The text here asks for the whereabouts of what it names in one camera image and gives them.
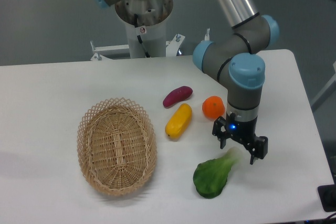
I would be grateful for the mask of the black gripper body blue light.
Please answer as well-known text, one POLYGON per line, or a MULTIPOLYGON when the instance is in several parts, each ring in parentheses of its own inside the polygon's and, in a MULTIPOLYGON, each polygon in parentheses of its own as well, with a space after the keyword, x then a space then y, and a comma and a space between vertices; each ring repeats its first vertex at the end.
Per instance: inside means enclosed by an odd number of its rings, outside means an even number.
POLYGON ((231 138, 243 145, 248 151, 254 150, 257 118, 258 117, 251 121, 241 122, 236 120, 235 113, 232 113, 231 115, 227 114, 224 132, 226 139, 231 138))

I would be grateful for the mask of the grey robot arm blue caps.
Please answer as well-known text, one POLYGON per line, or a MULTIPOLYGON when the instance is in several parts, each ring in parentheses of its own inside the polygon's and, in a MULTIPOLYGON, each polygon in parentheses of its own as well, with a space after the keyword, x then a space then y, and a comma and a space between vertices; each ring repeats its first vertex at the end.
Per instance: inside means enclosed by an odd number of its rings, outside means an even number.
MULTIPOLYGON (((131 58, 165 57, 168 47, 164 26, 173 0, 95 0, 102 8, 115 7, 127 29, 131 58)), ((227 139, 249 151, 251 161, 263 159, 268 139, 255 133, 261 92, 265 82, 265 62, 258 53, 279 37, 277 22, 261 15, 252 0, 218 0, 233 35, 223 43, 209 38, 193 52, 193 62, 227 89, 224 117, 215 120, 212 134, 221 147, 227 139)))

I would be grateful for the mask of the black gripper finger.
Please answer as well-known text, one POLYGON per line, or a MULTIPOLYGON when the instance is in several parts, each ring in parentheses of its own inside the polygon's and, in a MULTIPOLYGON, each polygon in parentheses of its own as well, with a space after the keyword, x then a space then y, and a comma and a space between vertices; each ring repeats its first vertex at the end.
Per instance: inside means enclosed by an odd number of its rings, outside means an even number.
POLYGON ((253 135, 245 143, 245 149, 250 153, 250 164, 257 159, 264 159, 268 153, 268 137, 253 135))
POLYGON ((231 134, 226 131, 226 120, 219 116, 213 124, 212 134, 217 137, 220 142, 220 148, 223 149, 226 146, 226 141, 231 137, 231 134))

